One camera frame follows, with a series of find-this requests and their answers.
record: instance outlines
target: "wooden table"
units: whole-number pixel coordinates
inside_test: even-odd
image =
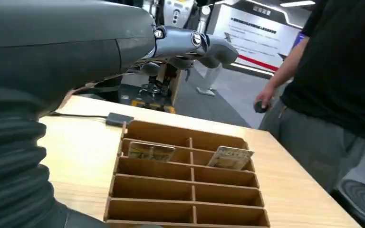
[[[60,112],[114,112],[137,120],[241,137],[255,151],[255,170],[272,228],[359,227],[268,132],[78,96]],[[47,148],[42,163],[50,168],[56,198],[102,220],[121,128],[92,118],[44,117],[41,122],[47,125],[47,134],[38,143]]]

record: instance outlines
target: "white sign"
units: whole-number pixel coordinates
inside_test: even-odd
[[[266,9],[254,10],[270,14]],[[236,63],[274,71],[283,63],[278,53],[287,56],[299,32],[297,28],[222,5],[213,34],[222,38],[229,34],[240,54]]]

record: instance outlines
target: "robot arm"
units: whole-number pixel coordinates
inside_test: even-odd
[[[48,168],[39,164],[46,151],[37,146],[45,133],[38,119],[67,91],[154,59],[209,66],[235,59],[223,40],[155,31],[143,9],[102,0],[0,0],[0,227],[104,227],[57,202]]]

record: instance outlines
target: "black t-shirt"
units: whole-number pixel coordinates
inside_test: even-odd
[[[365,0],[322,0],[303,33],[310,40],[283,103],[365,138]]]

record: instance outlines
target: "black object in hand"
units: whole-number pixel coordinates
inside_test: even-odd
[[[265,113],[269,109],[269,105],[262,108],[262,101],[257,101],[254,105],[254,110],[256,113]]]

